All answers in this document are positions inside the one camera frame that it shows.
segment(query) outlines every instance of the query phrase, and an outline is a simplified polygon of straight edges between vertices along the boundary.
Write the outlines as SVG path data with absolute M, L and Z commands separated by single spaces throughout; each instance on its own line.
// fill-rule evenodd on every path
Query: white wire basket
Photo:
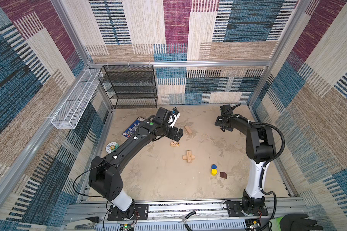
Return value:
M 100 69 L 88 69 L 84 72 L 71 94 L 51 120 L 54 127 L 57 129 L 75 129 L 99 84 L 98 78 L 101 77 L 103 74 Z

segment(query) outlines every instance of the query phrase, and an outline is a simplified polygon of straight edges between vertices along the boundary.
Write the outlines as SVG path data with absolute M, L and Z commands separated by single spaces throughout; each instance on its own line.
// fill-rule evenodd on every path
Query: black mesh shelf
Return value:
M 157 108 L 152 65 L 105 65 L 99 81 L 114 108 Z

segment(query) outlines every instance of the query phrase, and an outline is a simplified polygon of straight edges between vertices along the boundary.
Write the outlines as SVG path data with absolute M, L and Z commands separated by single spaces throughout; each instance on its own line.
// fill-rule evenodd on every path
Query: green glove cuff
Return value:
M 272 226 L 271 226 L 271 231 L 282 231 L 280 229 L 280 221 L 282 220 L 283 217 L 278 217 L 275 219 L 270 220 Z

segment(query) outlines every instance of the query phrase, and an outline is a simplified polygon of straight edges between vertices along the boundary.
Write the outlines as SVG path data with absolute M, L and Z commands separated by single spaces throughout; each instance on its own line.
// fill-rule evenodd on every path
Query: yellow cap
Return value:
M 212 174 L 212 176 L 215 176 L 217 174 L 217 170 L 216 169 L 212 169 L 211 174 Z

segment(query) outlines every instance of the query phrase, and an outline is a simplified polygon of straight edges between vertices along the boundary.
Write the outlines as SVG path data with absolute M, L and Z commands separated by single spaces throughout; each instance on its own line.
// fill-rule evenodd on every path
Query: work glove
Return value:
M 270 220 L 272 231 L 309 231 L 323 230 L 323 227 L 315 225 L 318 222 L 305 219 L 309 216 L 304 213 L 288 214 L 283 217 Z

